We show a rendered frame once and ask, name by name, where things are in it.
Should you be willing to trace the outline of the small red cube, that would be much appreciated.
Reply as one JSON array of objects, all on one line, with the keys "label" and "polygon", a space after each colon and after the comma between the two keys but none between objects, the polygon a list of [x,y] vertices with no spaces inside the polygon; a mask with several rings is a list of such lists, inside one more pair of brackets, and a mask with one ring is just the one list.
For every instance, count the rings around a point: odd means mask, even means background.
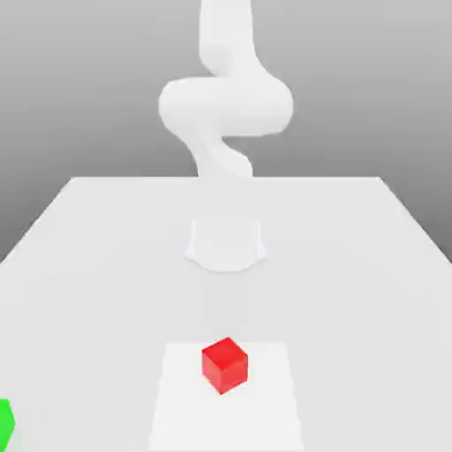
[{"label": "small red cube", "polygon": [[248,355],[230,337],[202,350],[201,368],[220,395],[248,381]]}]

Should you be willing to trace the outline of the small green cube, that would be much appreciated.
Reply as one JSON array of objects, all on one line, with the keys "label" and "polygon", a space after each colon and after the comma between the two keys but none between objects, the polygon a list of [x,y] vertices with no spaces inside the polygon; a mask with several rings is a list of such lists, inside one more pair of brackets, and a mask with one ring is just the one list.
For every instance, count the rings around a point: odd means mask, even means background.
[{"label": "small green cube", "polygon": [[8,399],[0,399],[0,452],[5,452],[15,428],[15,418]]}]

